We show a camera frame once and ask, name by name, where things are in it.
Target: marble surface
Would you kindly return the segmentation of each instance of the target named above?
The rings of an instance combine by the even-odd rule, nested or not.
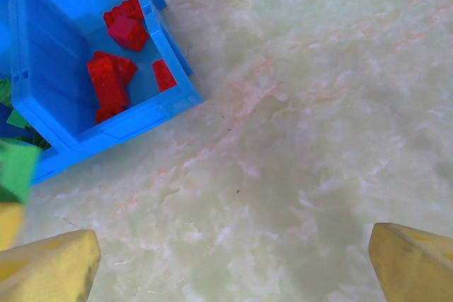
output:
[[[453,236],[453,0],[168,0],[205,103],[34,188],[89,301],[384,302],[374,223]]]

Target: plastic container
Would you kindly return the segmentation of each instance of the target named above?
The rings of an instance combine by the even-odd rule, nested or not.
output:
[[[0,38],[6,38],[0,42],[0,73],[9,71],[11,55],[13,106],[52,145],[42,152],[35,182],[202,102],[159,14],[166,2],[139,0],[151,39],[136,53],[108,37],[103,21],[122,1],[0,0]],[[3,17],[8,4],[9,27]],[[131,107],[97,125],[98,101],[86,68],[96,50],[131,59],[139,68],[127,87]],[[160,59],[177,83],[163,93],[151,67]]]

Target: red building block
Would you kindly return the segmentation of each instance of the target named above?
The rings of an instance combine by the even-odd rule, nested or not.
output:
[[[159,92],[164,92],[177,85],[163,59],[153,63],[153,72],[156,77]]]
[[[100,124],[105,120],[109,120],[111,117],[116,116],[118,113],[123,112],[122,107],[117,108],[101,108],[96,110],[96,124]]]
[[[123,49],[140,52],[149,39],[148,32],[135,19],[119,16],[108,28],[107,33]]]
[[[110,54],[107,52],[102,51],[94,52],[93,57],[94,59],[100,59],[102,57],[111,57],[116,59],[117,70],[121,76],[124,85],[128,86],[130,81],[132,80],[132,77],[135,75],[135,72],[137,72],[137,66],[134,64],[134,62],[128,58],[115,56],[114,54]]]
[[[101,108],[130,105],[130,99],[117,71],[114,58],[102,57],[88,63],[88,72]]]
[[[119,6],[115,6],[110,11],[105,12],[103,17],[108,28],[118,16],[143,21],[144,16],[139,0],[124,0]]]

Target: table surface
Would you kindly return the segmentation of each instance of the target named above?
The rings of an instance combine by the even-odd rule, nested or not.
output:
[[[34,188],[90,301],[384,302],[391,221],[453,236],[453,0],[167,0],[206,101]]]

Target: blue plastic bin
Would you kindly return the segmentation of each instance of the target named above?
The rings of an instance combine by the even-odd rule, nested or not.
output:
[[[188,78],[187,60],[159,15],[165,1],[139,0],[151,35],[140,53],[121,49],[107,35],[103,14],[122,1],[0,0],[0,73],[11,74],[15,109],[52,145],[41,155],[35,182],[202,102]],[[131,108],[98,125],[86,69],[96,50],[129,58],[139,68],[127,89]],[[151,67],[159,59],[177,83],[163,93]]]

